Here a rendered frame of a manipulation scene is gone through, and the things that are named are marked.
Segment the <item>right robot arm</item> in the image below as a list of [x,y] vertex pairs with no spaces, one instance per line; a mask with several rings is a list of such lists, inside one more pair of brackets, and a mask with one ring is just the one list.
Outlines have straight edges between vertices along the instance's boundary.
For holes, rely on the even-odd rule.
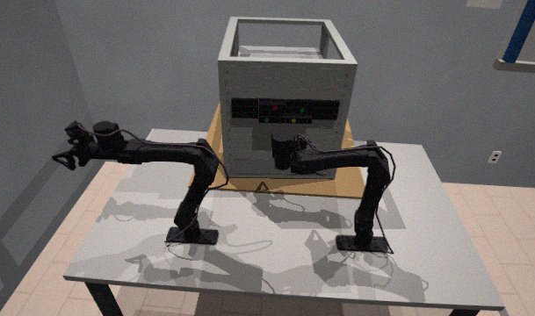
[[388,251],[384,237],[373,236],[372,230],[374,213],[380,194],[391,179],[388,160],[380,148],[367,148],[378,146],[374,140],[367,140],[367,145],[358,146],[366,148],[350,147],[356,149],[342,148],[348,150],[318,152],[306,149],[307,145],[305,150],[295,151],[297,139],[293,134],[275,133],[272,138],[275,166],[280,170],[291,167],[291,173],[309,175],[324,169],[368,167],[363,197],[354,215],[356,237],[354,237],[355,235],[337,235],[337,249],[365,252]]

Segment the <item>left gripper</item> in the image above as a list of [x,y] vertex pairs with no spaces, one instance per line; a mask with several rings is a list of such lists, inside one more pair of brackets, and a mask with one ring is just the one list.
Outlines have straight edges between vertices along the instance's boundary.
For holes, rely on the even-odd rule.
[[[76,168],[74,156],[78,158],[80,167],[84,167],[90,159],[101,159],[98,153],[100,147],[98,142],[89,142],[95,141],[93,135],[84,131],[78,132],[78,129],[80,128],[74,128],[70,131],[76,137],[74,140],[78,140],[78,142],[69,139],[68,143],[74,146],[69,151],[52,156],[54,161],[61,163],[70,170],[75,170]],[[66,158],[68,162],[57,159],[60,157]]]

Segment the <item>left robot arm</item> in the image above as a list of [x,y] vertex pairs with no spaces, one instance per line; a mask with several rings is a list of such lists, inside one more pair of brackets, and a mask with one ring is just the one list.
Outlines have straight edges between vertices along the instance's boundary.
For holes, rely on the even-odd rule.
[[[119,126],[117,123],[102,121],[96,123],[92,128],[94,133],[109,134],[118,130]],[[194,146],[144,144],[137,139],[124,140],[120,132],[106,137],[97,135],[96,137],[100,145],[98,153],[103,160],[117,160],[118,163],[122,164],[183,162],[193,165],[194,180],[184,201],[181,201],[174,218],[174,223],[178,227],[170,227],[166,240],[181,233],[191,224],[201,198],[208,186],[212,185],[216,176],[219,162],[212,154],[204,148]],[[215,245],[219,231],[199,228],[197,217],[190,228],[170,242]]]

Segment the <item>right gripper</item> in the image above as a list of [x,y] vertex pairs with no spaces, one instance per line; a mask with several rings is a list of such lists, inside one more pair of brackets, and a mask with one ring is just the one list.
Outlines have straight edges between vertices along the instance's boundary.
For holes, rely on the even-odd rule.
[[[274,153],[273,153],[273,138],[272,136],[275,134],[275,133],[282,133],[282,132],[272,132],[271,133],[271,148],[272,148],[272,157],[274,158]],[[305,146],[307,145],[306,141],[303,139],[300,139],[300,149],[301,150],[305,150]],[[297,140],[295,141],[295,151],[299,151],[299,147],[298,147],[298,142]]]

